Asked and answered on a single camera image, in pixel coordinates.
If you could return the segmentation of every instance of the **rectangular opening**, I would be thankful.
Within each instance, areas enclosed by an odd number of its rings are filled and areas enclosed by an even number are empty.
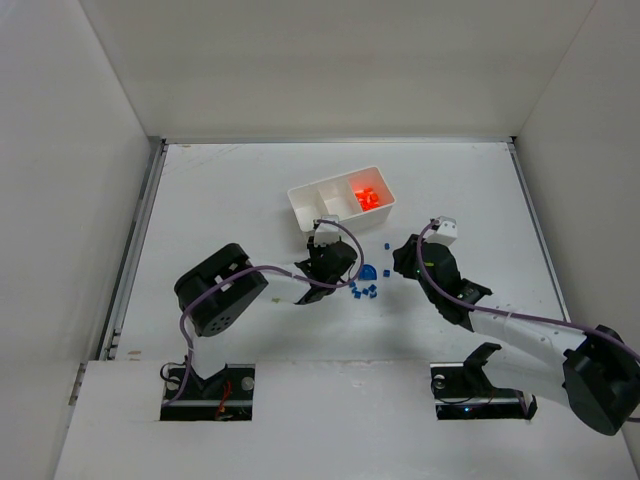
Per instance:
[[[165,369],[163,403],[178,391],[184,366]],[[190,376],[182,396],[160,409],[160,421],[166,422],[239,422],[253,418],[253,365],[228,365],[214,377],[202,382]]]
[[[470,385],[459,363],[431,367],[431,378],[438,420],[529,420],[537,411],[535,397],[529,403],[518,390]]]

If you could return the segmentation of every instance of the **white floor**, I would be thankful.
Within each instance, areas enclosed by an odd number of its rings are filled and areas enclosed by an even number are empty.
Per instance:
[[[621,435],[601,436],[541,400],[523,421],[437,422],[429,361],[461,361],[486,337],[444,321],[417,282],[379,278],[297,307],[262,295],[215,354],[257,364],[250,423],[158,422],[162,363],[185,353],[173,285],[230,242],[254,264],[305,257],[286,191],[377,165],[397,203],[356,232],[392,268],[429,219],[458,220],[462,274],[523,310],[561,309],[504,143],[171,146],[117,359],[92,364],[58,471],[67,478],[636,478]]]
[[[185,352],[173,285],[230,242],[254,264],[307,255],[286,192],[377,165],[396,196],[386,223],[356,232],[380,277],[392,250],[439,215],[458,220],[453,252],[463,276],[513,304],[560,318],[527,206],[503,143],[173,145],[147,232],[118,359],[178,360]],[[385,242],[392,250],[384,250]],[[375,300],[346,289],[309,307],[261,295],[219,352],[258,359],[460,360],[486,341],[444,321],[417,282],[379,278]]]

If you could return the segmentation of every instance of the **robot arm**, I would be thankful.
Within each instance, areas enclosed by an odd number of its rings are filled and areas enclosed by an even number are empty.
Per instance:
[[[190,321],[185,322],[192,343],[189,374],[193,378],[188,378],[191,382],[188,390],[193,396],[198,399],[219,396],[230,360],[224,333],[263,291],[266,292],[263,296],[272,301],[309,305],[332,295],[336,286],[344,283],[341,278],[355,265],[358,254],[342,241],[338,222],[338,217],[332,215],[317,221],[307,242],[309,258],[284,268],[269,265],[267,269],[281,273],[269,281],[261,271],[255,271],[258,269],[249,256],[235,243],[221,248],[180,277],[174,290],[183,312],[206,295],[191,309]],[[241,272],[245,274],[236,278]],[[291,282],[291,278],[308,280]],[[217,291],[207,294],[218,285]]]
[[[490,289],[461,278],[448,248],[456,237],[455,220],[441,217],[436,233],[421,246],[430,277],[466,304],[515,313],[515,306],[501,301]],[[417,242],[418,236],[412,235],[394,251],[394,270],[418,280],[450,323],[513,347],[485,343],[472,353],[464,363],[471,385],[531,392],[567,406],[600,433],[614,435],[620,429],[640,404],[640,366],[634,358],[600,337],[485,313],[450,301],[420,275]],[[620,340],[607,327],[597,330]]]

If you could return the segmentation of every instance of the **white wall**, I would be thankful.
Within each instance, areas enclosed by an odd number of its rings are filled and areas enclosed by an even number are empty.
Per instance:
[[[148,142],[77,0],[0,1],[0,476],[50,478]]]
[[[146,131],[515,135],[593,0],[82,0]]]
[[[640,2],[599,0],[518,137],[572,319],[640,349]],[[640,463],[640,426],[625,435]]]

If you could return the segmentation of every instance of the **blue block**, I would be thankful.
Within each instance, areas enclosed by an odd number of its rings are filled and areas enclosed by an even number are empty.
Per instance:
[[[365,263],[362,266],[362,271],[360,275],[358,275],[358,280],[377,280],[378,274],[376,273],[376,269],[373,268],[372,265]]]

